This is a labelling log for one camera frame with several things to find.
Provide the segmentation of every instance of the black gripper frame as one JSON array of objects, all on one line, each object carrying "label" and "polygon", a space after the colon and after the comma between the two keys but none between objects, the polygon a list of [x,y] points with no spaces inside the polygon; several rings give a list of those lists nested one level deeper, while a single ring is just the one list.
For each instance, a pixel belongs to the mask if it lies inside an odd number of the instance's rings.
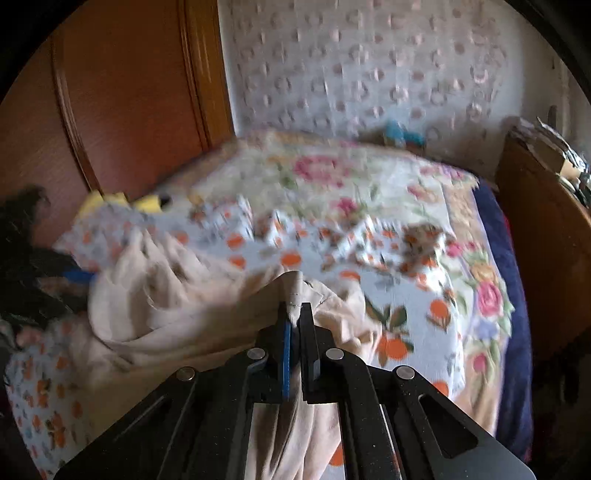
[{"label": "black gripper frame", "polygon": [[[221,367],[171,375],[65,464],[56,480],[239,480],[255,403],[279,404],[301,364],[304,400],[336,403],[348,480],[528,480],[531,471],[419,373],[368,367],[335,348],[303,304],[285,304],[255,347]],[[409,380],[408,372],[413,374]]]}]

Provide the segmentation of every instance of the black cloth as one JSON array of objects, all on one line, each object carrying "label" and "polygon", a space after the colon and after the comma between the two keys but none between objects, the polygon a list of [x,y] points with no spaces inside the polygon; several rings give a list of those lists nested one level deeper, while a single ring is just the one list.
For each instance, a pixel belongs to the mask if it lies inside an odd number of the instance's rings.
[{"label": "black cloth", "polygon": [[[48,204],[44,189],[31,186],[0,205],[0,317],[10,324],[13,335],[25,325],[45,329],[49,320],[72,312],[72,307],[85,306],[78,298],[49,295],[40,289],[40,278],[61,277],[78,268],[69,255],[31,245],[43,203]],[[0,329],[0,336],[6,330]]]}]

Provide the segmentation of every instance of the metal screw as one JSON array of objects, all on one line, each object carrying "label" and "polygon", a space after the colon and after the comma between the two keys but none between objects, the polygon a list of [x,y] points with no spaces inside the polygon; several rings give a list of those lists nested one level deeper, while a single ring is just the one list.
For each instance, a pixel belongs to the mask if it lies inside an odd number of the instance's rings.
[{"label": "metal screw", "polygon": [[182,367],[177,370],[177,378],[181,382],[188,382],[195,378],[195,369],[193,367]]},{"label": "metal screw", "polygon": [[345,354],[340,348],[329,348],[326,351],[326,356],[331,360],[342,360]]},{"label": "metal screw", "polygon": [[251,348],[246,354],[251,360],[260,360],[261,358],[264,358],[266,352],[262,348],[256,346]]},{"label": "metal screw", "polygon": [[412,380],[414,378],[414,370],[408,365],[403,365],[396,369],[396,374],[403,380]]}]

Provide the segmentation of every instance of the bed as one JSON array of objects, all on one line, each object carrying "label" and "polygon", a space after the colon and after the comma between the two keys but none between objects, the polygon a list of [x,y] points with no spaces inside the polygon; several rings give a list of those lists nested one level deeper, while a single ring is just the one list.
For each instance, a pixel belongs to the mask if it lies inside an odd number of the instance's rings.
[{"label": "bed", "polygon": [[[156,237],[169,233],[238,269],[280,262],[320,281],[358,281],[367,314],[384,325],[372,365],[414,366],[527,458],[527,311],[504,217],[484,182],[478,186],[469,173],[405,151],[264,131],[199,159],[157,193],[171,197],[165,214],[106,205],[75,222],[56,249],[99,271],[140,227]],[[388,221],[368,223],[376,218]],[[361,224],[362,231],[355,230]],[[444,241],[434,254],[449,282],[440,293],[422,270],[389,269],[388,259],[403,244],[420,242],[407,226],[421,224],[430,227],[416,236]],[[341,256],[332,248],[326,255],[323,248],[338,246],[342,238],[355,238],[363,248]],[[431,261],[421,264],[425,271],[436,269]],[[17,425],[46,478],[97,433],[85,423],[81,393],[66,380],[73,373],[63,354],[68,322],[53,328],[41,346],[15,355],[7,368]],[[61,414],[49,404],[60,405]],[[323,478],[342,476],[337,450]]]}]

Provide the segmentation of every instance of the blue object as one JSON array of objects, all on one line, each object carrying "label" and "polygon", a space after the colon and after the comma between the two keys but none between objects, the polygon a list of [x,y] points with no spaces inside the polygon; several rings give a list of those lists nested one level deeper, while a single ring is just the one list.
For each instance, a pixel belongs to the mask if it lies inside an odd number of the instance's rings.
[{"label": "blue object", "polygon": [[492,255],[507,285],[509,299],[515,307],[511,316],[512,335],[505,354],[496,439],[516,457],[526,460],[533,440],[534,422],[531,407],[531,334],[525,294],[505,217],[495,196],[481,180],[480,188],[474,191],[474,197]]},{"label": "blue object", "polygon": [[398,148],[404,148],[406,142],[404,140],[404,129],[398,122],[389,120],[384,130],[385,137],[390,140]]},{"label": "blue object", "polygon": [[290,350],[291,350],[291,322],[285,321],[285,330],[283,332],[283,385],[281,393],[284,400],[290,396]]},{"label": "blue object", "polygon": [[389,120],[384,130],[385,137],[396,147],[405,148],[407,143],[425,146],[425,137],[417,132],[407,131],[400,123],[395,120]]},{"label": "blue object", "polygon": [[406,143],[412,143],[419,147],[425,146],[425,137],[417,132],[404,132],[404,140]]},{"label": "blue object", "polygon": [[96,275],[95,272],[87,272],[86,270],[68,270],[62,274],[62,276],[72,283],[88,284],[92,281],[92,278]]}]

